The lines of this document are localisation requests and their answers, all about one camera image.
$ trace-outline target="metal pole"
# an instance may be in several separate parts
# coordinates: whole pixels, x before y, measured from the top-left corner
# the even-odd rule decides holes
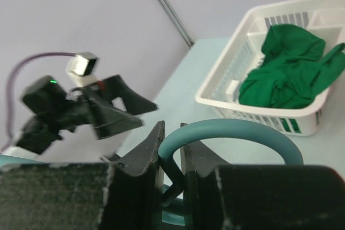
[[[176,14],[175,10],[171,6],[168,0],[158,0],[159,3],[162,5],[163,9],[169,16],[170,20],[178,30],[179,34],[182,36],[186,44],[191,48],[194,44],[193,39],[190,37],[188,31],[182,24],[181,20],[179,19],[178,15]]]

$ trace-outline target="table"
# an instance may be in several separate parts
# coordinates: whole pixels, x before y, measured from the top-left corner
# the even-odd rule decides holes
[[[228,38],[198,40],[156,99],[159,110],[142,116],[145,126],[126,138],[118,154],[123,156],[139,144],[157,121],[165,121],[166,136],[191,123],[218,118],[208,106],[195,101],[195,94],[225,47]],[[311,137],[290,137],[301,150],[305,164],[326,165],[345,178],[345,73],[338,80],[323,112],[322,126]],[[233,164],[282,164],[282,158],[271,149],[249,141],[214,139],[203,141],[215,153]],[[180,153],[174,154],[179,164]],[[170,184],[169,178],[164,182]]]

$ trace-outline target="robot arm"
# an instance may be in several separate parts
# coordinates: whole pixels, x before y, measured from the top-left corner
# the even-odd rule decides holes
[[[35,115],[24,125],[15,144],[2,154],[36,159],[52,142],[63,139],[61,130],[74,132],[83,124],[90,124],[99,140],[142,126],[135,115],[156,110],[156,104],[131,90],[119,75],[99,81],[92,74],[97,60],[85,52],[68,63],[66,73],[82,93],[77,100],[68,100],[66,92],[49,75],[27,87],[22,102]],[[113,106],[117,97],[122,98],[127,111]]]

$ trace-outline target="white plastic basket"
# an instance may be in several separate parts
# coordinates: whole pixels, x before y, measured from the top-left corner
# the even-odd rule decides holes
[[[249,71],[263,61],[261,46],[274,24],[295,24],[326,41],[325,52],[345,42],[345,0],[293,0],[250,10],[229,40],[196,94],[222,117],[255,121],[286,135],[317,132],[330,88],[304,109],[273,109],[240,105],[238,91]]]

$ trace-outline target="green towel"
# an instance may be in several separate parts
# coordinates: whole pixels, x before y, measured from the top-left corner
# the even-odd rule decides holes
[[[322,57],[325,45],[324,40],[298,26],[272,26],[261,48],[265,60],[242,83],[239,103],[266,108],[307,107],[345,69],[345,44],[338,44]]]

